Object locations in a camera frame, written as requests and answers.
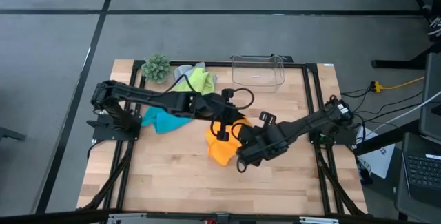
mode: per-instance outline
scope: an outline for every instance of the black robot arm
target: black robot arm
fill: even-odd
[[[234,95],[233,89],[222,90],[222,95],[200,92],[155,92],[128,86],[117,81],[98,83],[90,101],[94,110],[105,110],[108,116],[101,115],[98,121],[88,121],[95,128],[94,139],[137,139],[141,127],[141,117],[123,110],[121,101],[146,104],[161,108],[178,117],[219,121],[224,127],[218,132],[220,140],[228,140],[226,125],[244,117],[229,100]]]
[[[341,127],[352,124],[353,114],[345,102],[332,96],[323,109],[297,121],[276,124],[276,117],[267,112],[262,112],[259,119],[264,122],[262,127],[245,126],[238,135],[242,146],[236,154],[238,163],[245,168],[249,164],[259,166],[263,159],[268,161],[285,153],[302,134],[320,131],[333,136]]]

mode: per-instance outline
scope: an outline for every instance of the potted plant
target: potted plant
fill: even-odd
[[[170,60],[162,54],[153,54],[145,58],[145,63],[141,66],[141,69],[145,80],[155,83],[165,82],[168,75],[172,73]]]

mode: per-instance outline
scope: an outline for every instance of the blue towel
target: blue towel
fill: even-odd
[[[141,126],[145,127],[153,123],[157,134],[174,131],[189,123],[190,118],[176,117],[157,107],[149,107],[144,115]]]

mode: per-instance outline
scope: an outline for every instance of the laptop keyboard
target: laptop keyboard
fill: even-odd
[[[406,155],[406,173],[412,185],[441,189],[441,160]]]

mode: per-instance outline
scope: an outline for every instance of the clear plastic container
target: clear plastic container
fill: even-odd
[[[232,81],[235,88],[256,92],[275,92],[285,82],[283,60],[270,57],[232,56]]]

